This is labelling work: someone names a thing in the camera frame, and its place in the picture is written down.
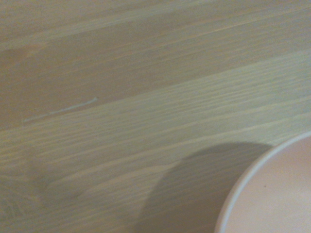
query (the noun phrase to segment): wood grain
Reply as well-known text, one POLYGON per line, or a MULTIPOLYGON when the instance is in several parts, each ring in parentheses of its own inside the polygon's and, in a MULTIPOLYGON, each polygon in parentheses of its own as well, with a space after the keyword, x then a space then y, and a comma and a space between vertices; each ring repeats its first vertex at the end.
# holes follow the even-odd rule
POLYGON ((0 1, 0 232, 212 233, 311 130, 311 3, 0 1))
POLYGON ((212 232, 244 169, 311 130, 310 67, 299 51, 2 131, 2 232, 212 232))
POLYGON ((307 49, 310 6, 290 0, 8 3, 2 11, 0 127, 307 49), (25 53, 41 44, 38 52, 25 53))

